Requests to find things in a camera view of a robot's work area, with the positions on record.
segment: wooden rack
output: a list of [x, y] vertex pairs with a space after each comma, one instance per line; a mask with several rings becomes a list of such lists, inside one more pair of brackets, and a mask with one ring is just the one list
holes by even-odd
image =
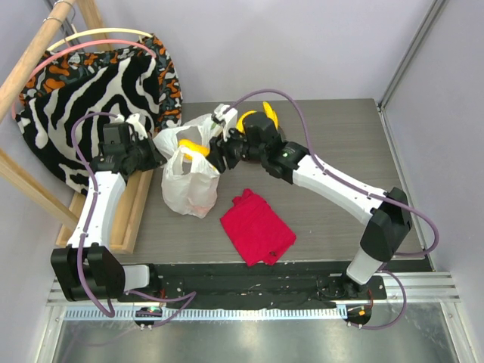
[[[48, 15], [51, 19], [42, 24], [14, 69], [0, 87], [0, 123], [29, 80], [29, 75], [37, 66], [45, 49], [51, 44], [56, 32], [60, 29], [61, 21], [66, 20], [67, 15], [72, 10], [71, 5], [75, 3], [76, 0], [64, 0], [54, 6], [52, 12]], [[89, 29], [104, 27], [95, 0], [78, 0], [77, 5]], [[105, 35], [99, 36], [101, 39], [106, 38]], [[99, 49], [106, 51], [110, 50], [111, 47], [101, 45]], [[75, 193], [70, 207], [67, 208], [1, 148], [0, 175], [62, 223], [56, 244], [65, 246], [72, 230], [77, 226], [85, 197]], [[132, 253], [134, 249], [152, 175], [153, 171], [136, 172], [128, 180], [118, 204], [111, 233], [110, 248], [115, 253]]]

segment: wooden tabletop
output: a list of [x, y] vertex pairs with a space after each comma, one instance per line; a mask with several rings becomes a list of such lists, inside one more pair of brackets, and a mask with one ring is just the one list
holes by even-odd
[[[395, 164], [373, 100], [300, 101], [321, 159], [353, 178], [383, 189], [400, 187]], [[273, 101], [287, 140], [306, 145], [303, 129], [291, 105]], [[217, 104], [184, 104], [188, 121], [211, 113]], [[259, 101], [238, 107], [262, 110]], [[221, 175], [216, 205], [204, 219], [181, 216], [163, 202], [162, 170], [154, 173], [144, 209], [135, 253], [119, 256], [121, 262], [240, 262], [242, 261], [220, 225], [220, 217], [232, 207], [232, 199], [251, 188], [296, 233], [296, 243], [283, 260], [350, 260], [365, 227], [344, 209], [303, 188], [275, 179], [257, 164], [239, 163]], [[400, 248], [420, 250], [412, 231]]]

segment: white wall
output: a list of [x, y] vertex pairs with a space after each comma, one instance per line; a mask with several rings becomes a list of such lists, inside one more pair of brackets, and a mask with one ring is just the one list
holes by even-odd
[[411, 195], [435, 219], [442, 235], [433, 260], [440, 269], [451, 271], [480, 344], [484, 337], [482, 19], [483, 2], [449, 1], [387, 110]]
[[[43, 1], [9, 2], [0, 12], [0, 83], [46, 17]], [[0, 147], [63, 202], [72, 192], [55, 179], [23, 142], [17, 124], [5, 117]], [[43, 313], [54, 273], [50, 255], [60, 223], [0, 178], [0, 361], [33, 361], [44, 328]]]
[[230, 101], [267, 87], [297, 99], [380, 99], [431, 3], [98, 2], [108, 26], [162, 39], [188, 102]]

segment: red cloth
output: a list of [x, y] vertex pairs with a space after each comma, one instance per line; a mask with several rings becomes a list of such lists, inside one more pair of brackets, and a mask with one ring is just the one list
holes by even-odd
[[296, 235], [258, 194], [245, 189], [220, 218], [222, 227], [248, 266], [274, 265], [296, 241]]

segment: wooden dowel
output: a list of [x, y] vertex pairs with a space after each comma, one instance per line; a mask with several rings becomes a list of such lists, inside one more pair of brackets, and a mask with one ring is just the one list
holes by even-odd
[[78, 218], [20, 165], [0, 149], [0, 176], [7, 179], [31, 200], [74, 230]]
[[[85, 25], [88, 29], [105, 28], [104, 21], [99, 12], [95, 0], [78, 0], [77, 6], [84, 18]], [[91, 36], [94, 40], [109, 39], [106, 33], [94, 34]], [[97, 46], [100, 51], [112, 51], [111, 44], [100, 44]]]
[[[74, 4], [76, 0], [65, 0], [70, 4]], [[69, 4], [65, 2], [59, 2], [54, 6], [48, 17], [56, 18], [60, 21], [64, 21], [66, 16], [71, 11]], [[36, 36], [32, 39], [29, 46], [20, 57], [19, 61], [15, 65], [14, 69], [10, 72], [10, 75], [5, 80], [4, 84], [0, 87], [0, 123], [4, 119], [7, 112], [10, 110], [10, 106], [22, 91], [23, 87], [30, 78], [31, 72], [37, 66], [40, 57], [44, 54], [45, 49], [49, 46], [55, 33], [61, 27], [61, 22], [49, 19], [46, 20]]]

